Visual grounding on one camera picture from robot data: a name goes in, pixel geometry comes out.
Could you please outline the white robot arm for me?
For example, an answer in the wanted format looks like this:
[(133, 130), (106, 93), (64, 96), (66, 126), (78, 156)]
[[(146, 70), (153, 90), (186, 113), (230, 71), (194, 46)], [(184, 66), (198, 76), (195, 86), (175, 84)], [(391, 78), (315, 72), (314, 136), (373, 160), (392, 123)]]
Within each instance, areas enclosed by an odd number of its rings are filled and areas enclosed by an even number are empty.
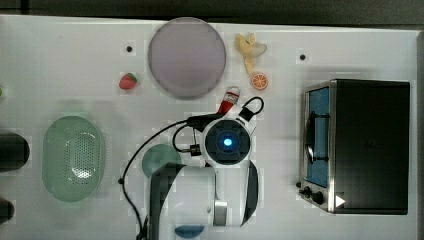
[(258, 172), (250, 160), (257, 122), (220, 114), (190, 117), (202, 133), (191, 149), (203, 166), (166, 163), (149, 179), (147, 240), (205, 239), (213, 227), (241, 227), (255, 212)]

